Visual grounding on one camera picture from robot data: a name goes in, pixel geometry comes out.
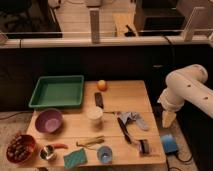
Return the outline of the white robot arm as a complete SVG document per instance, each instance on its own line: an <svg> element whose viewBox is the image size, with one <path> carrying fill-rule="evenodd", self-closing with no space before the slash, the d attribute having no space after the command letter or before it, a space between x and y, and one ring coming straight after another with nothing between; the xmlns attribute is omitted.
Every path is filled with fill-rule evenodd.
<svg viewBox="0 0 213 171"><path fill-rule="evenodd" d="M170 72L165 79L166 88L158 98L162 105L162 126L168 128L176 119L186 101L198 107L213 119L213 90L205 86L207 70L193 64Z"/></svg>

